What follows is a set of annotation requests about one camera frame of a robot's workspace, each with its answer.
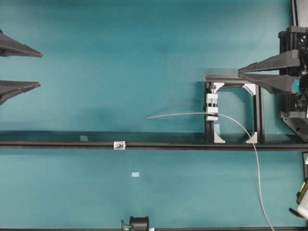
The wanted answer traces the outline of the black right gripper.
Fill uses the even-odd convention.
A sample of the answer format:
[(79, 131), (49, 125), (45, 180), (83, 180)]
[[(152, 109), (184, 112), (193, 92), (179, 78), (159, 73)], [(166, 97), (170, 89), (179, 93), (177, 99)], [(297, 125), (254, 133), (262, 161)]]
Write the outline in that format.
[[(238, 70), (238, 77), (279, 97), (283, 122), (304, 142), (308, 141), (308, 28), (290, 26), (279, 33), (280, 53)], [(282, 75), (247, 74), (280, 70)]]

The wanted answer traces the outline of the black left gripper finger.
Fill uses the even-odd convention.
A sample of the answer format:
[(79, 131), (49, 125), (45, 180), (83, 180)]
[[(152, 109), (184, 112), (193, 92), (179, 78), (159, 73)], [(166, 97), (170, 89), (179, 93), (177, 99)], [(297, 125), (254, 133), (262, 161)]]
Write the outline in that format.
[(26, 93), (37, 87), (40, 87), (39, 82), (26, 81), (1, 81), (0, 82), (0, 104), (4, 104), (10, 98), (21, 93)]
[(1, 57), (28, 56), (28, 57), (42, 58), (43, 54), (5, 35), (4, 32), (1, 30), (0, 31), (0, 56)]

